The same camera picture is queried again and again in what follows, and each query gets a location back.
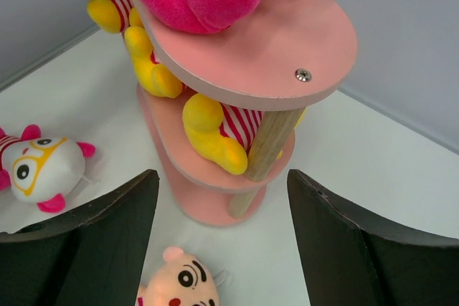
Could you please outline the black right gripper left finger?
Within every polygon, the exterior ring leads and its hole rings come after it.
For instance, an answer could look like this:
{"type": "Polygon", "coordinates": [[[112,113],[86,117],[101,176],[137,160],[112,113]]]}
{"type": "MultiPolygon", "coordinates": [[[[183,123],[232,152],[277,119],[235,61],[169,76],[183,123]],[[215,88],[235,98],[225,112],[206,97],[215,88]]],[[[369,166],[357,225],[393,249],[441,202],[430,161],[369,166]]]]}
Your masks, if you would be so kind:
{"type": "Polygon", "coordinates": [[[1,233],[1,304],[134,305],[158,188],[148,169],[63,214],[1,233]]]}

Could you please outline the yellow plush toy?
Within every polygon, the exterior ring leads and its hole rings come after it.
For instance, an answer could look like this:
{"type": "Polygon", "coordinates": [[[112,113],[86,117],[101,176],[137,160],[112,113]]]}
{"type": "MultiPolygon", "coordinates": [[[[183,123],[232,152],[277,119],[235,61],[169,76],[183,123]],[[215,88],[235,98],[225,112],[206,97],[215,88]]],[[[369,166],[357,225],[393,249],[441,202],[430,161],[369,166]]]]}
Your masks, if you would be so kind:
{"type": "Polygon", "coordinates": [[[131,0],[89,0],[87,12],[90,18],[104,31],[123,33],[129,26],[131,0]]]}
{"type": "Polygon", "coordinates": [[[186,86],[157,60],[155,49],[136,8],[131,9],[128,19],[130,26],[124,31],[124,41],[140,86],[153,96],[180,96],[186,86]]]}

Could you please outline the peach-faced plush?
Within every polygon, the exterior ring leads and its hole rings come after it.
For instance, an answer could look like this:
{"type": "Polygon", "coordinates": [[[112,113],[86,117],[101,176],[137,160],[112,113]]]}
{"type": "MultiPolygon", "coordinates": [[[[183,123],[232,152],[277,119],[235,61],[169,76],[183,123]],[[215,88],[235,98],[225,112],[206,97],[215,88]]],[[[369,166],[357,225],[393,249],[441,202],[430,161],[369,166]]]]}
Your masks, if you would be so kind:
{"type": "Polygon", "coordinates": [[[139,306],[217,306],[220,304],[217,287],[228,277],[222,270],[213,275],[202,261],[180,247],[167,247],[163,252],[164,265],[147,285],[140,285],[136,297],[139,306]]]}

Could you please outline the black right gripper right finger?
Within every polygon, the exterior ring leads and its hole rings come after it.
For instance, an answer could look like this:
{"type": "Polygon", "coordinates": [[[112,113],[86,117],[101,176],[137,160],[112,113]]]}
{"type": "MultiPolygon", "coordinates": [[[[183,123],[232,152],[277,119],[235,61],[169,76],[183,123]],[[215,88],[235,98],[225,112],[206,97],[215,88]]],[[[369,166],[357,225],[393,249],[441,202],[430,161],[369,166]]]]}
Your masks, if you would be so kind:
{"type": "Polygon", "coordinates": [[[312,305],[457,305],[458,240],[398,224],[291,169],[288,198],[312,305]]]}

